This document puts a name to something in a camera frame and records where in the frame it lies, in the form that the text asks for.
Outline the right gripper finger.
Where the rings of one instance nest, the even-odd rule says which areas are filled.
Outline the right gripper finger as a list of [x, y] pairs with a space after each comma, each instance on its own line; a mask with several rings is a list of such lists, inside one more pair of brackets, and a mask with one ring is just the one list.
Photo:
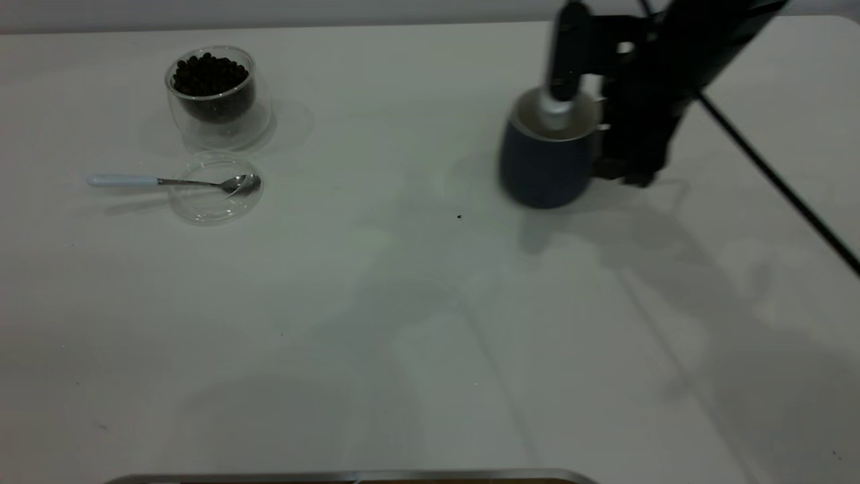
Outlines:
[[551, 31], [546, 76], [538, 95], [538, 116], [550, 130], [566, 128], [589, 61], [593, 16], [583, 2], [566, 2]]
[[600, 85], [603, 108], [599, 155], [594, 177], [645, 189], [669, 159], [669, 145], [680, 113], [675, 92], [645, 77], [605, 77]]

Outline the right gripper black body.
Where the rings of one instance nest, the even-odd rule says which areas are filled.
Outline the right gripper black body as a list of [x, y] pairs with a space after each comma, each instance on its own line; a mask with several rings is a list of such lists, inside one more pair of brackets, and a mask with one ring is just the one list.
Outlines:
[[642, 17], [594, 18], [590, 72], [606, 118], [679, 118], [787, 6], [785, 1], [672, 1]]

